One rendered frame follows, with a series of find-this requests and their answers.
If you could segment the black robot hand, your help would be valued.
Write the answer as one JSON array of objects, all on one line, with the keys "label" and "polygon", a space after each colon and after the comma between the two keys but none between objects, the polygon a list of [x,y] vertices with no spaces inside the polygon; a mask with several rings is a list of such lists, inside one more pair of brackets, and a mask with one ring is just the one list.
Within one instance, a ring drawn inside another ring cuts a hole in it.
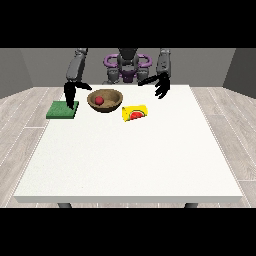
[{"label": "black robot hand", "polygon": [[155,85],[156,87],[155,96],[158,99],[162,99],[170,90],[170,78],[167,73],[160,73],[159,75],[148,77],[143,81],[140,81],[138,85],[143,86],[146,84],[151,84],[155,81],[157,81],[157,84]]},{"label": "black robot hand", "polygon": [[76,89],[81,88],[85,90],[91,90],[91,86],[83,82],[66,82],[64,84],[64,94],[66,98],[66,104],[70,109],[74,108],[74,99],[76,94]]}]

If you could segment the green square pad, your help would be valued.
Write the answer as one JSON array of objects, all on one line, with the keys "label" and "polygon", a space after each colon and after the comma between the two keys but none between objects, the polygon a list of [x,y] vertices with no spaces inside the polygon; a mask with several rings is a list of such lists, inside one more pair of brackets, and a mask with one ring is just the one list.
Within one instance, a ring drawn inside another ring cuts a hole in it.
[{"label": "green square pad", "polygon": [[79,102],[75,101],[73,108],[69,108],[65,101],[54,101],[47,114],[47,119],[73,119],[75,117]]}]

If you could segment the brown wooden bowl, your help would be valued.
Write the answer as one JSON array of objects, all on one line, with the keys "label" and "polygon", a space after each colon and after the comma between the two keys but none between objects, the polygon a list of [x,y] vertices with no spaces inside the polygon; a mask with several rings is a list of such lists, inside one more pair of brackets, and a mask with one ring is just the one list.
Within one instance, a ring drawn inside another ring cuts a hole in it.
[{"label": "brown wooden bowl", "polygon": [[[97,105],[95,99],[101,97],[103,103]],[[123,101],[123,94],[114,89],[99,89],[87,96],[88,104],[97,112],[110,113],[115,111]]]}]

